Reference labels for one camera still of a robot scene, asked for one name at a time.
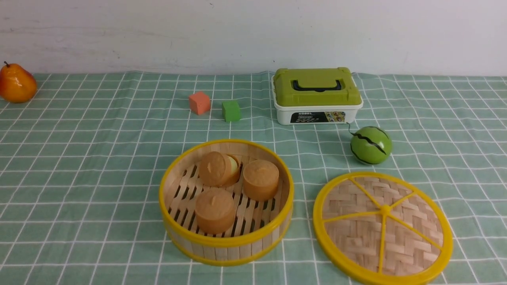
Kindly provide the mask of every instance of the steamer basket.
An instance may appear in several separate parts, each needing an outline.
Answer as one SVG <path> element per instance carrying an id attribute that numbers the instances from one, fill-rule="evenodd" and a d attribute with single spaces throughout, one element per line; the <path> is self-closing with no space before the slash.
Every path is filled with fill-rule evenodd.
<path id="1" fill-rule="evenodd" d="M 211 151 L 235 155 L 240 169 L 248 162 L 263 159 L 280 172 L 278 191 L 265 202 L 250 200 L 242 193 L 243 176 L 229 187 L 237 206 L 234 226 L 220 236 L 208 235 L 197 227 L 194 207 L 203 186 L 198 173 L 201 158 Z M 214 140 L 180 155 L 165 172 L 159 190 L 164 227 L 174 245 L 195 261 L 215 266 L 233 266 L 258 259 L 272 250 L 291 222 L 294 183 L 285 163 L 271 150 L 239 139 Z"/>
<path id="2" fill-rule="evenodd" d="M 331 180 L 315 200 L 313 222 L 329 259 L 364 284 L 427 284 L 452 255 L 444 213 L 413 185 L 384 174 Z"/>

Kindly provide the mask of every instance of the toy box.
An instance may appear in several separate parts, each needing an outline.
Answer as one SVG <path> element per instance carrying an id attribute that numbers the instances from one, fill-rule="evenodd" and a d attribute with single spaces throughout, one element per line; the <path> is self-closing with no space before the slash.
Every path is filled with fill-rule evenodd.
<path id="1" fill-rule="evenodd" d="M 281 68 L 271 83 L 281 125 L 351 123 L 363 107 L 359 90 L 346 67 Z"/>

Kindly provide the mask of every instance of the yellow rim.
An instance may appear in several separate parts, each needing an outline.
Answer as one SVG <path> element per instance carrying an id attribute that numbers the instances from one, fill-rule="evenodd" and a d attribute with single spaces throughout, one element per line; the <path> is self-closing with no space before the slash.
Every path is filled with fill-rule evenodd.
<path id="1" fill-rule="evenodd" d="M 287 226 L 283 230 L 282 234 L 269 247 L 265 248 L 264 250 L 262 250 L 261 252 L 259 252 L 257 254 L 254 254 L 252 256 L 249 256 L 247 258 L 242 258 L 242 259 L 226 260 L 226 261 L 217 261 L 217 260 L 206 259 L 204 257 L 200 257 L 200 256 L 190 253 L 188 250 L 184 249 L 177 242 L 173 241 L 173 243 L 174 243 L 174 246 L 176 246 L 176 248 L 179 249 L 183 254 L 185 254 L 186 256 L 188 256 L 189 258 L 191 258 L 197 262 L 207 264 L 207 265 L 212 265 L 212 266 L 238 266 L 238 265 L 246 264 L 248 262 L 257 260 L 257 259 L 263 257 L 264 255 L 266 255 L 268 252 L 272 251 L 283 239 L 285 233 L 287 232 L 287 230 L 289 228 L 289 225 L 291 224 L 291 221 L 292 220 L 289 219 L 289 221 L 287 222 Z"/>
<path id="2" fill-rule="evenodd" d="M 407 189 L 411 190 L 412 193 L 408 194 L 404 198 L 398 200 L 393 205 L 388 206 L 389 208 L 393 208 L 397 205 L 399 205 L 403 200 L 409 198 L 412 195 L 419 195 L 421 199 L 423 199 L 428 205 L 431 207 L 431 209 L 435 212 L 437 215 L 437 218 L 440 221 L 440 224 L 442 225 L 442 231 L 443 231 L 443 245 L 439 246 L 438 248 L 441 249 L 441 253 L 437 260 L 426 270 L 419 272 L 414 275 L 409 276 L 391 276 L 391 275 L 384 275 L 381 272 L 373 272 L 371 270 L 365 269 L 362 266 L 358 265 L 354 261 L 350 260 L 345 254 L 343 254 L 332 242 L 331 238 L 326 233 L 324 224 L 329 221 L 335 221 L 339 219 L 346 219 L 354 216 L 366 216 L 366 215 L 374 215 L 374 214 L 382 214 L 382 233 L 381 233 L 381 245 L 380 245 L 380 256 L 382 257 L 384 254 L 384 236 L 385 236 L 385 221 L 387 217 L 393 218 L 391 214 L 388 213 L 388 210 L 385 206 L 380 206 L 375 200 L 372 199 L 372 197 L 369 195 L 369 193 L 361 186 L 359 186 L 354 179 L 355 177 L 364 177 L 364 176 L 372 176 L 377 177 L 381 179 L 391 180 L 395 183 L 401 184 L 405 186 Z M 343 182 L 344 180 L 351 180 L 353 183 L 356 184 L 356 186 L 359 187 L 375 204 L 379 207 L 379 211 L 374 212 L 361 212 L 361 213 L 352 213 L 348 215 L 339 216 L 336 218 L 326 219 L 324 220 L 322 218 L 322 210 L 323 210 L 323 204 L 324 199 L 328 195 L 328 193 L 333 189 L 334 186 L 337 184 Z M 408 226 L 403 221 L 394 218 L 395 221 L 401 223 L 404 226 Z M 407 182 L 400 180 L 398 178 L 376 173 L 376 172 L 355 172 L 355 173 L 348 173 L 345 175 L 341 175 L 333 180 L 331 180 L 329 183 L 327 183 L 321 190 L 321 192 L 318 194 L 316 200 L 315 200 L 315 206 L 313 208 L 313 226 L 315 229 L 315 235 L 317 237 L 317 240 L 324 250 L 325 254 L 328 256 L 328 258 L 335 264 L 338 268 L 340 268 L 343 272 L 348 274 L 350 277 L 358 280 L 359 282 L 365 283 L 365 284 L 388 284 L 388 285 L 419 285 L 419 284 L 427 284 L 428 282 L 432 281 L 438 275 L 445 269 L 447 266 L 449 260 L 451 259 L 452 255 L 452 249 L 453 249 L 453 241 L 452 241 L 452 232 L 451 227 L 449 225 L 449 222 L 447 221 L 444 213 L 440 210 L 440 208 L 437 206 L 435 202 L 433 202 L 426 194 L 424 194 L 422 191 L 417 189 L 411 184 L 408 184 Z M 427 237 L 423 236 L 421 233 L 419 233 L 417 230 L 408 227 L 410 230 L 414 231 L 419 236 L 423 237 L 427 241 L 429 241 L 431 244 L 436 245 L 433 241 L 429 240 Z M 379 258 L 379 268 L 382 268 L 382 258 Z"/>
<path id="3" fill-rule="evenodd" d="M 185 157 L 187 154 L 191 153 L 192 151 L 202 148 L 202 147 L 205 147 L 205 146 L 208 146 L 208 145 L 214 145 L 214 144 L 219 144 L 219 143 L 240 143 L 240 144 L 247 144 L 247 145 L 251 145 L 251 146 L 260 148 L 260 149 L 268 152 L 269 154 L 271 154 L 273 157 L 275 157 L 276 160 L 280 163 L 280 165 L 282 165 L 283 169 L 287 173 L 287 177 L 288 177 L 288 181 L 289 181 L 287 202 L 283 206 L 282 211 L 280 211 L 278 216 L 276 216 L 272 221 L 270 221 L 269 223 L 267 223 L 265 226 L 263 226 L 262 228 L 260 228 L 257 231 L 254 231 L 254 232 L 251 232 L 251 233 L 248 233 L 245 235 L 241 235 L 241 236 L 235 236 L 235 237 L 216 238 L 216 237 L 211 237 L 211 236 L 204 236 L 204 235 L 193 233 L 193 232 L 185 229 L 184 227 L 179 225 L 168 213 L 168 210 L 167 210 L 165 203 L 164 203 L 164 182 L 167 179 L 167 176 L 169 175 L 169 173 L 174 168 L 174 166 L 176 166 L 180 162 L 180 160 L 183 159 L 183 157 Z M 163 219 L 169 223 L 171 228 L 175 232 L 177 232 L 179 235 L 189 239 L 190 241 L 199 243 L 201 245 L 214 246 L 214 247 L 241 246 L 241 245 L 244 245 L 247 243 L 252 243 L 254 241 L 257 241 L 260 238 L 263 238 L 264 236 L 270 234 L 275 228 L 277 228 L 279 225 L 281 225 L 283 220 L 287 217 L 287 215 L 291 209 L 291 206 L 292 206 L 293 198 L 294 198 L 294 182 L 293 182 L 293 179 L 291 176 L 291 172 L 289 171 L 289 169 L 286 166 L 286 164 L 284 163 L 284 161 L 281 160 L 280 157 L 277 156 L 270 149 L 268 149 L 262 145 L 256 144 L 255 142 L 251 142 L 248 140 L 242 140 L 242 139 L 212 140 L 212 141 L 208 141 L 203 144 L 197 145 L 197 146 L 185 151 L 178 158 L 176 158 L 171 163 L 169 168 L 165 171 L 164 176 L 162 177 L 160 187 L 159 187 L 160 210 L 162 212 Z"/>

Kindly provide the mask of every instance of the black handle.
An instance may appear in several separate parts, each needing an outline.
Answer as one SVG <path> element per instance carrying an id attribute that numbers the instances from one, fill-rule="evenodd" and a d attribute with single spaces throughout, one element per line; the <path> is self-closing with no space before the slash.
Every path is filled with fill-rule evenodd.
<path id="1" fill-rule="evenodd" d="M 315 92 L 324 92 L 324 91 L 332 91 L 332 90 L 342 90 L 342 85 L 340 81 L 336 81 L 336 87 L 323 87 L 323 88 L 305 88 L 299 86 L 299 82 L 297 80 L 292 81 L 292 88 L 296 91 L 315 91 Z"/>

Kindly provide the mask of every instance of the green cube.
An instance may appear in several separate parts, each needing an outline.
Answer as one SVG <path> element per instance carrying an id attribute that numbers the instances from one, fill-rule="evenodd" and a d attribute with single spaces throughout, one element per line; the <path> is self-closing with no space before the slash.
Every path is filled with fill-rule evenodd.
<path id="1" fill-rule="evenodd" d="M 241 110 L 236 100 L 222 102 L 222 115 L 226 122 L 241 120 Z"/>

